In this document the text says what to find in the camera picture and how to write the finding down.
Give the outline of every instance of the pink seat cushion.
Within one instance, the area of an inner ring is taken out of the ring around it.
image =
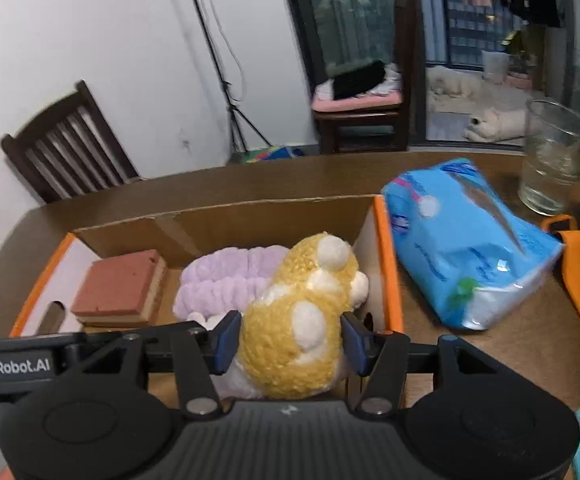
[[[386,96],[366,95],[363,97],[349,97],[348,99],[323,100],[316,95],[312,98],[312,110],[315,112],[347,112],[363,110],[365,108],[379,108],[401,104],[401,92],[392,92]]]

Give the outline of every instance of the blue plastic package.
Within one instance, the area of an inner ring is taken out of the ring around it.
[[[517,218],[466,158],[383,188],[397,256],[441,321],[485,330],[543,282],[562,244]]]

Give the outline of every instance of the screw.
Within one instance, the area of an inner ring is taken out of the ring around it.
[[[219,407],[216,400],[209,397],[196,397],[185,404],[186,410],[195,415],[209,415]]]
[[[361,409],[372,415],[384,415],[391,411],[392,403],[383,397],[368,397],[361,403]]]

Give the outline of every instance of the wooden chair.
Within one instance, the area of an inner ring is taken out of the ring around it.
[[[83,81],[1,149],[46,203],[119,186],[139,175]]]
[[[321,153],[354,151],[345,150],[344,146],[341,145],[339,132],[341,126],[391,126],[393,133],[389,135],[385,145],[380,148],[371,148],[370,151],[405,150],[407,148],[416,46],[417,0],[395,0],[394,7],[394,60],[401,70],[403,100],[398,105],[346,112],[317,112],[313,110],[312,116],[321,134]]]

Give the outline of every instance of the glass of water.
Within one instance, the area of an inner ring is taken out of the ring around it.
[[[519,197],[530,209],[552,216],[568,204],[580,178],[580,115],[547,100],[527,103],[525,160]]]

